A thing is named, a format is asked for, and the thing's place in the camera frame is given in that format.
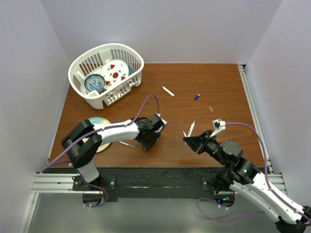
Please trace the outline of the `white purple-tip marker pen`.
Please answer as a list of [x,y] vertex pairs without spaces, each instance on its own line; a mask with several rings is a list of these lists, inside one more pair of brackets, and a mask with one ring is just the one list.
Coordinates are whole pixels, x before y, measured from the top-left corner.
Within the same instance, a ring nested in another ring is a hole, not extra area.
[[190,137],[192,132],[193,132],[193,129],[194,129],[194,126],[195,126],[195,120],[193,121],[193,123],[191,124],[190,128],[189,128],[189,131],[187,133],[187,137]]

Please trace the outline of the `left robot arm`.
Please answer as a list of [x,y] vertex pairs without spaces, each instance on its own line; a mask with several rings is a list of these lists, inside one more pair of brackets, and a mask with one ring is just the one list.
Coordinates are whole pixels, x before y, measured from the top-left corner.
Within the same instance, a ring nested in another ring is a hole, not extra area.
[[73,167],[84,178],[84,186],[89,190],[96,190],[100,187],[101,179],[93,157],[100,146],[123,140],[136,140],[145,150],[150,150],[166,125],[167,121],[159,114],[106,125],[92,124],[87,119],[81,121],[61,144]]

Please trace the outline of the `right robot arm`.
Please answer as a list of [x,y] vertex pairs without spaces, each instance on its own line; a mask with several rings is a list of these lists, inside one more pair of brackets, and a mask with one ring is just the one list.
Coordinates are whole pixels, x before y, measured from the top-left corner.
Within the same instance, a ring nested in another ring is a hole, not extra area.
[[311,217],[311,209],[301,206],[282,193],[249,160],[234,140],[216,141],[211,130],[183,141],[197,154],[206,152],[223,167],[216,176],[219,189],[237,192],[260,208],[281,233],[303,233]]

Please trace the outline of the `white green-end marker pen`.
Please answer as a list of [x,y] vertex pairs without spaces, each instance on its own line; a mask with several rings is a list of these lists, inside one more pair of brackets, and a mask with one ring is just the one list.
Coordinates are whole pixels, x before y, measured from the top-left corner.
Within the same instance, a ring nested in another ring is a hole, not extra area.
[[175,94],[173,92],[171,92],[169,89],[167,89],[166,87],[162,86],[162,89],[164,91],[166,91],[170,96],[172,96],[173,98],[175,98]]

